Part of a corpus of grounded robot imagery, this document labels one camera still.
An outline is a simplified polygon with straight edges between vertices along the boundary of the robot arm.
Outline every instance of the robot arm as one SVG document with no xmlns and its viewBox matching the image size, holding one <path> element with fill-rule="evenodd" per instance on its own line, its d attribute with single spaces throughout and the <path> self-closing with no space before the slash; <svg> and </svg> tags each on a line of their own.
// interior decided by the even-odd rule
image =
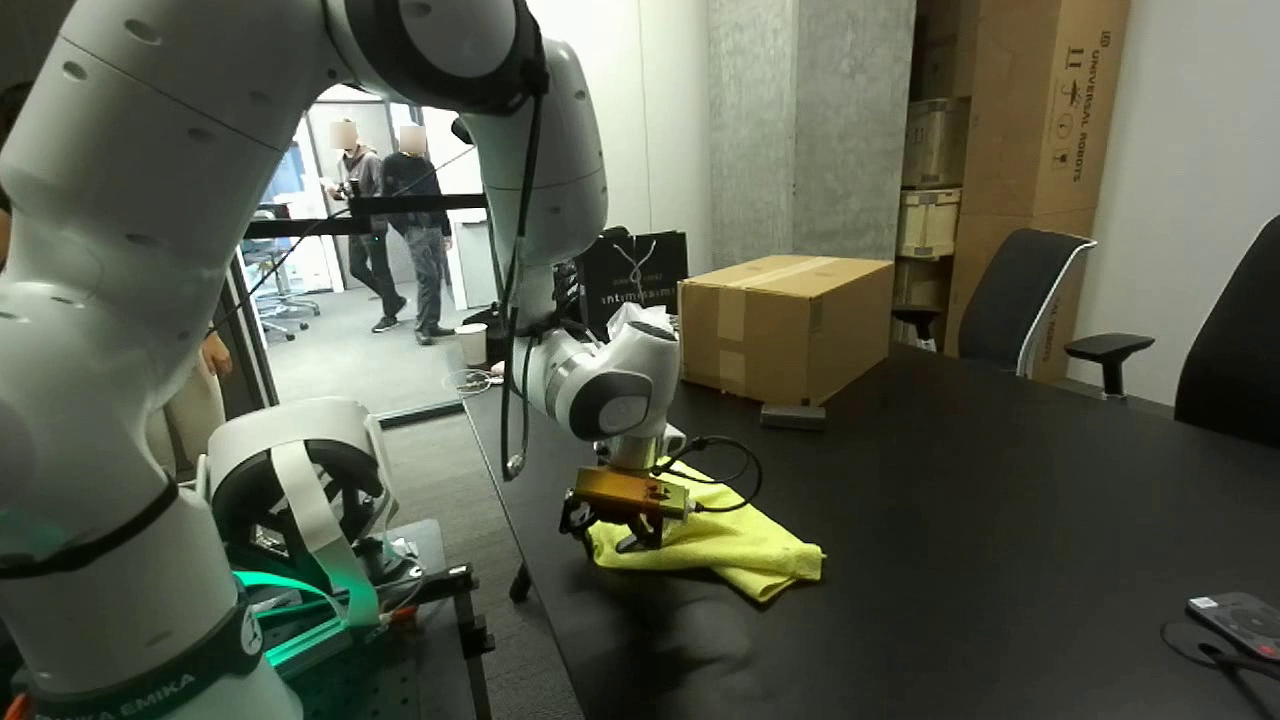
<svg viewBox="0 0 1280 720">
<path fill-rule="evenodd" d="M 32 47 L 18 10 L 0 11 L 0 47 Z M 553 415 L 553 386 L 596 392 L 582 367 L 645 378 L 645 351 L 529 332 L 553 308 L 553 264 L 603 227 L 603 159 L 576 58 L 538 46 L 519 0 L 434 0 L 429 18 L 395 0 L 74 0 L 24 108 L 39 124 L 18 122 L 0 154 L 0 616 L 45 716 L 298 716 L 252 665 L 207 506 L 157 470 L 145 420 L 182 378 L 243 217 L 328 86 L 466 113 L 509 304 L 529 320 L 517 332 L 546 378 L 532 398 Z M 660 337 L 627 328 L 631 348 Z M 651 390 L 645 411 L 596 399 L 600 427 L 651 434 L 666 380 Z M 198 676 L 236 629 L 238 669 Z"/>
<path fill-rule="evenodd" d="M 556 328 L 517 348 L 529 399 L 572 436 L 596 440 L 612 470 L 645 478 L 666 451 L 678 340 L 665 308 L 625 304 L 607 320 L 607 344 Z"/>
</svg>

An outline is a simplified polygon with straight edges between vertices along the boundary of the black office chair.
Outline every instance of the black office chair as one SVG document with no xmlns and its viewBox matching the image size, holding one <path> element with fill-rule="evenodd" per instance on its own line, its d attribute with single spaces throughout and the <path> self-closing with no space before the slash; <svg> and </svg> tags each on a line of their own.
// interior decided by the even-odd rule
<svg viewBox="0 0 1280 720">
<path fill-rule="evenodd" d="M 1280 217 L 1250 240 L 1206 314 L 1171 415 L 1280 447 Z"/>
<path fill-rule="evenodd" d="M 995 261 L 967 302 L 967 314 L 961 320 L 961 355 L 1009 367 L 1011 378 L 1033 378 L 1033 348 L 1046 320 L 1046 308 L 1092 245 L 1094 240 L 1065 234 L 1017 227 L 999 245 Z M 934 314 L 894 308 L 894 320 L 928 332 Z M 1139 348 L 1150 348 L 1150 337 L 1105 332 L 1071 340 L 1067 355 L 1098 366 L 1106 399 L 1120 399 L 1123 360 Z"/>
</svg>

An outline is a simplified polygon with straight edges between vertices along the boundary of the wire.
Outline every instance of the wire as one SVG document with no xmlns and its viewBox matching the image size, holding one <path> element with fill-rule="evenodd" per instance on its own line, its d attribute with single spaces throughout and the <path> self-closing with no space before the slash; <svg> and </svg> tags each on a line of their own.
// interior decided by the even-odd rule
<svg viewBox="0 0 1280 720">
<path fill-rule="evenodd" d="M 444 173 L 448 164 L 466 159 L 471 154 L 474 154 L 474 144 L 471 144 L 471 147 L 460 147 L 455 155 L 448 155 L 444 164 L 434 164 L 434 173 Z"/>
<path fill-rule="evenodd" d="M 1198 665 L 1198 669 L 1257 673 L 1257 676 L 1280 680 L 1280 665 L 1250 659 L 1250 657 L 1234 653 L 1231 646 L 1218 646 L 1218 640 L 1217 640 L 1206 629 L 1198 629 L 1198 623 L 1165 620 L 1165 623 L 1160 623 L 1160 640 L 1165 640 L 1165 650 L 1171 650 L 1180 659 L 1192 659 L 1192 665 Z"/>
<path fill-rule="evenodd" d="M 646 235 L 646 250 L 645 257 L 637 261 L 620 240 L 612 240 L 612 252 L 627 264 L 627 282 L 637 288 L 637 302 L 645 304 L 645 264 L 651 261 L 654 252 L 654 235 Z"/>
<path fill-rule="evenodd" d="M 534 73 L 546 70 L 543 60 L 543 46 L 534 36 Z M 525 257 L 525 234 L 529 234 L 529 203 L 532 203 L 532 181 L 534 181 L 534 142 L 538 142 L 538 130 L 543 130 L 543 86 L 532 92 L 532 113 L 529 113 L 529 144 L 525 144 L 525 181 L 519 181 L 519 217 L 517 217 L 517 240 L 511 240 L 511 257 L 509 257 L 509 275 L 504 275 L 504 295 L 500 295 L 500 318 L 509 318 L 509 360 L 504 360 L 504 399 L 500 399 L 500 474 L 504 481 L 517 481 L 525 474 L 525 451 L 529 451 L 529 398 L 525 399 L 525 427 L 519 427 L 519 457 L 511 457 L 511 366 L 517 366 L 517 328 L 519 328 L 519 314 L 511 308 L 511 295 L 517 295 L 517 272 L 519 272 L 519 257 Z"/>
<path fill-rule="evenodd" d="M 519 367 L 519 390 L 529 390 L 529 366 L 532 366 L 532 348 L 525 348 L 525 367 Z M 529 398 L 519 398 L 519 470 L 529 457 Z"/>
<path fill-rule="evenodd" d="M 260 294 L 260 288 L 287 264 L 287 257 L 290 257 L 298 245 L 303 245 L 303 240 L 290 240 L 287 252 L 276 257 L 276 261 L 267 264 L 267 272 L 246 288 L 246 295 Z"/>
<path fill-rule="evenodd" d="M 756 457 L 748 445 L 739 445 L 739 440 L 698 436 L 698 440 L 684 445 L 678 451 L 672 451 L 666 459 L 660 459 L 651 474 L 654 474 L 654 478 L 672 474 L 672 478 L 684 478 L 684 481 L 695 481 L 695 484 L 722 484 L 722 481 L 715 481 L 715 478 L 698 478 L 698 474 L 677 470 L 684 457 L 695 457 L 695 451 L 709 451 L 709 447 L 732 447 L 732 451 L 739 451 L 739 457 L 748 459 L 748 470 L 750 470 L 750 494 L 739 497 L 736 506 L 721 506 L 721 507 L 695 506 L 691 513 L 739 513 L 739 507 L 748 507 L 748 506 L 769 487 L 769 481 L 762 481 L 761 457 Z"/>
</svg>

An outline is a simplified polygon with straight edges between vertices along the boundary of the man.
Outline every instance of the man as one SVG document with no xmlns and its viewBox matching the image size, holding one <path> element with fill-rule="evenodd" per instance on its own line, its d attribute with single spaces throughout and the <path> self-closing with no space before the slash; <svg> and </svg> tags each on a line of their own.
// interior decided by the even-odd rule
<svg viewBox="0 0 1280 720">
<path fill-rule="evenodd" d="M 401 154 L 378 167 L 383 196 L 418 196 L 434 200 L 434 210 L 395 212 L 392 227 L 404 235 L 412 272 L 415 272 L 415 340 L 434 344 L 434 337 L 452 337 L 439 328 L 439 283 L 448 268 L 448 212 L 434 181 L 434 164 L 429 159 L 429 142 L 418 130 L 408 130 Z"/>
<path fill-rule="evenodd" d="M 349 200 L 376 196 L 376 159 L 364 154 L 350 122 L 336 122 L 333 132 L 336 132 L 336 144 L 344 147 L 338 167 L 336 167 L 338 185 L 333 190 L 333 200 L 338 203 L 338 212 L 349 212 Z M 370 325 L 370 332 L 392 328 L 404 308 L 404 295 L 395 294 L 395 282 L 392 282 L 386 235 L 383 234 L 350 234 L 349 235 L 349 268 L 383 304 L 383 318 Z"/>
</svg>

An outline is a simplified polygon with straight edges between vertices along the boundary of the black tabletop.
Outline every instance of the black tabletop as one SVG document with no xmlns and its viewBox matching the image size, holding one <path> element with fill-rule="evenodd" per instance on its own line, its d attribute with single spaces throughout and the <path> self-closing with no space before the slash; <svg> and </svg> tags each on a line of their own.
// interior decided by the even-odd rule
<svg viewBox="0 0 1280 720">
<path fill-rule="evenodd" d="M 821 436 L 698 390 L 672 411 L 748 445 L 756 507 L 825 546 L 828 577 L 771 610 L 590 569 L 556 533 L 589 447 L 532 420 L 500 499 L 589 716 L 1280 716 L 1271 680 L 1171 653 L 1192 593 L 1280 600 L 1280 451 L 924 351 L 828 411 Z M 490 440 L 497 398 L 471 415 Z"/>
</svg>

